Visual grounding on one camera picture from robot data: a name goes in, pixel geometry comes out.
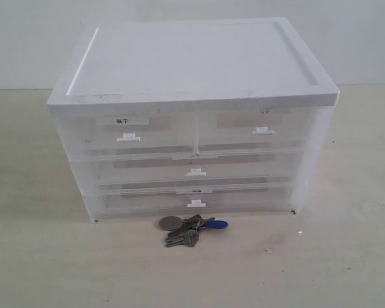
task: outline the storage drawer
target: storage drawer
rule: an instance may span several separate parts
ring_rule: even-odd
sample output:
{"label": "storage drawer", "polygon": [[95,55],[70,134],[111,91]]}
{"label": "storage drawer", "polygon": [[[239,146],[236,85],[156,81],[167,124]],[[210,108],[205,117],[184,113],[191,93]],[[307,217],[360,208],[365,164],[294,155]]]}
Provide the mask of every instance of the storage drawer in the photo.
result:
{"label": "storage drawer", "polygon": [[304,152],[225,155],[216,158],[171,158],[71,162],[86,193],[103,185],[168,180],[294,176]]}
{"label": "storage drawer", "polygon": [[71,117],[57,123],[71,160],[102,155],[192,153],[195,113],[156,116]]}
{"label": "storage drawer", "polygon": [[326,127],[332,107],[206,112],[200,116],[200,153],[319,147],[314,134]]}
{"label": "storage drawer", "polygon": [[177,215],[211,212],[255,212],[296,208],[294,187],[219,190],[212,194],[131,194],[83,196],[93,219],[142,215]]}

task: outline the silver coin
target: silver coin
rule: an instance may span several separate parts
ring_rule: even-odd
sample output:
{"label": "silver coin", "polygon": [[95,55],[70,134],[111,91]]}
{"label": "silver coin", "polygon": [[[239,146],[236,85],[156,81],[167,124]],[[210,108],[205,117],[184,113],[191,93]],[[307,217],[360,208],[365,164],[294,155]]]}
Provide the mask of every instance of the silver coin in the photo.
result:
{"label": "silver coin", "polygon": [[172,231],[182,226],[183,220],[177,216],[166,216],[162,218],[158,225],[165,231]]}

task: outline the white lid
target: white lid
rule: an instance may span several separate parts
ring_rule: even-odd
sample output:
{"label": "white lid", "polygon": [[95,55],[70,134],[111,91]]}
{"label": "white lid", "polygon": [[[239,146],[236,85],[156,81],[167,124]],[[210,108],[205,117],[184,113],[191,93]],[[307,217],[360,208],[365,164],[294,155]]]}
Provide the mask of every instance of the white lid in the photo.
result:
{"label": "white lid", "polygon": [[131,22],[88,28],[48,104],[199,101],[201,110],[203,101],[319,95],[275,103],[326,106],[338,92],[285,18]]}

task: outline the beige surface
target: beige surface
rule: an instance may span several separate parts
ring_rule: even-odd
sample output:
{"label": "beige surface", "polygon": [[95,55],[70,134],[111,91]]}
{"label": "beige surface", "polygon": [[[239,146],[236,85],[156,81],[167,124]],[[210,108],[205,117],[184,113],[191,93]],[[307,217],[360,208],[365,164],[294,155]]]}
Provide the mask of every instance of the beige surface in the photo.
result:
{"label": "beige surface", "polygon": [[385,86],[341,88],[299,215],[172,249],[152,221],[89,223],[48,95],[0,91],[0,307],[385,307]]}

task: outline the plastic drawer unit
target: plastic drawer unit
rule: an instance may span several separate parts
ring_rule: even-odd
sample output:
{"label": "plastic drawer unit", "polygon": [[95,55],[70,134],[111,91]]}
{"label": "plastic drawer unit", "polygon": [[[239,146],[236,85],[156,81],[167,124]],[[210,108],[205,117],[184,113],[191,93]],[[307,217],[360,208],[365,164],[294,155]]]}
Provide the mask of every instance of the plastic drawer unit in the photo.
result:
{"label": "plastic drawer unit", "polygon": [[338,95],[269,18],[89,27],[47,103],[94,222],[300,210]]}

